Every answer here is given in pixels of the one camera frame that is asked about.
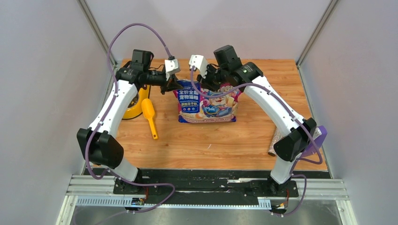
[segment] blue label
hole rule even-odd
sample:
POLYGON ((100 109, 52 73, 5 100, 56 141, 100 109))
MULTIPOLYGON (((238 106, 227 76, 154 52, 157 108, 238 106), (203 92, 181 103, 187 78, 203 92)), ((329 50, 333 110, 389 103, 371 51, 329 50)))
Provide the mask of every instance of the blue label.
POLYGON ((184 87, 177 90, 177 98, 181 105, 181 111, 184 113, 198 113, 200 104, 200 95, 192 88, 191 82, 177 81, 184 87))

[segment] gray floor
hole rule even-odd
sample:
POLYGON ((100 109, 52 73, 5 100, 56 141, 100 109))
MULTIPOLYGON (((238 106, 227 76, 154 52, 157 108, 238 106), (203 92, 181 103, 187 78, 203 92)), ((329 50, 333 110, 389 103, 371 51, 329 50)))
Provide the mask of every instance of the gray floor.
MULTIPOLYGON (((289 208, 298 201, 290 200, 289 208)), ((76 225, 94 225, 123 211, 118 207, 78 207, 76 225)), ((122 214, 102 225, 341 225, 335 201, 304 201, 293 215, 277 218, 264 210, 198 210, 159 208, 142 214, 122 214)))

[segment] pet food bag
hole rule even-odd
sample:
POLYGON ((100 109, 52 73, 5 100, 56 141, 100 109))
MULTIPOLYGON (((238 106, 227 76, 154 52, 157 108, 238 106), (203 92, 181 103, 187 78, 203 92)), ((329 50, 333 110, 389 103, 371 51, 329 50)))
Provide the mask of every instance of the pet food bag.
MULTIPOLYGON (((214 123, 214 122, 235 122, 237 113, 237 99, 239 90, 218 98, 205 98, 196 92, 190 80, 177 81, 184 87, 175 90, 174 95, 178 99, 178 121, 181 123, 214 123)), ((201 89, 200 83, 195 82, 196 87, 207 95, 220 95, 233 87, 228 83, 221 85, 221 88, 214 92, 208 89, 201 89)))

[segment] wooden table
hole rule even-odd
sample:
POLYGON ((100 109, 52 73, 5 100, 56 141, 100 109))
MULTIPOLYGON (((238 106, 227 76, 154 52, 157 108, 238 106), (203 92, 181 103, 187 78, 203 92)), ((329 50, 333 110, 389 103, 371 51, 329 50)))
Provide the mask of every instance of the wooden table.
MULTIPOLYGON (((311 117, 294 60, 242 60, 254 62, 279 95, 305 118, 311 117)), ((164 60, 153 60, 158 67, 164 60)), ((188 60, 179 60, 179 79, 189 79, 188 60)), ((117 140, 125 157, 140 168, 271 170, 275 157, 267 154, 275 125, 245 94, 239 97, 237 121, 233 123, 186 124, 178 122, 177 99, 152 87, 159 139, 153 140, 144 116, 123 120, 117 140)), ((316 155, 308 157, 318 160, 316 155)), ((326 164, 299 162, 298 170, 327 170, 326 164)))

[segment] gray wall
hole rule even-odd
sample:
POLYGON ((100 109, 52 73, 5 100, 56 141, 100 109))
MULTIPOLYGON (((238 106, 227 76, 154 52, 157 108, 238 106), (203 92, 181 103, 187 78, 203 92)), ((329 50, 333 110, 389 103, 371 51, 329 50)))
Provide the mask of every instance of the gray wall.
MULTIPOLYGON (((146 23, 172 54, 189 58, 233 45, 246 59, 297 59, 330 0, 87 0, 108 43, 130 23, 146 23)), ((119 60, 138 48, 167 55, 156 36, 130 28, 115 43, 119 60)))
POLYGON ((303 78, 360 225, 396 224, 398 1, 341 0, 303 78))
POLYGON ((105 54, 78 3, 0 2, 0 224, 52 225, 99 111, 105 54))

